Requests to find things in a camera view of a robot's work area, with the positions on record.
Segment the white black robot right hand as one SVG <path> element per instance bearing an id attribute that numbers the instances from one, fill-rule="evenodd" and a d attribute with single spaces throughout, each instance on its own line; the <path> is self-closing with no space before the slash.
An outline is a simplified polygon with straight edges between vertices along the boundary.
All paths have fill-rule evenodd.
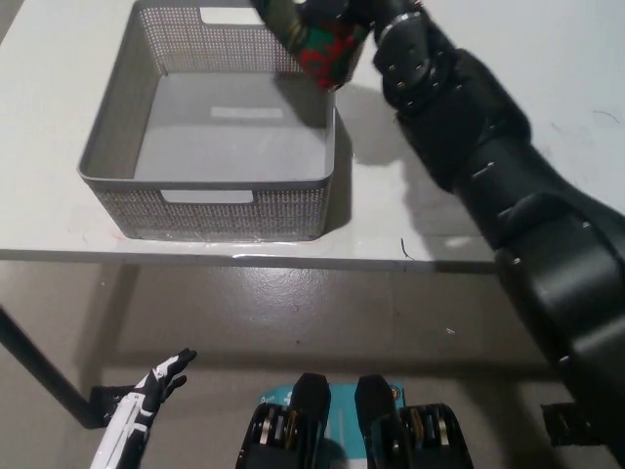
<path id="1" fill-rule="evenodd" d="M 302 0 L 295 1 L 297 12 L 313 25 L 357 24 L 370 27 L 375 22 L 372 1 Z"/>

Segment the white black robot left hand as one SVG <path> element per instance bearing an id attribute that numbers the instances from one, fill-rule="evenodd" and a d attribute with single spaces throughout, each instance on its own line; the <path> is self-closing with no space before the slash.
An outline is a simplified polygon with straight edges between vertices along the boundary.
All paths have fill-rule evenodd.
<path id="1" fill-rule="evenodd" d="M 124 396 L 108 422 L 90 468 L 139 468 L 161 405 L 187 382 L 183 371 L 197 356 L 184 348 L 153 367 Z"/>

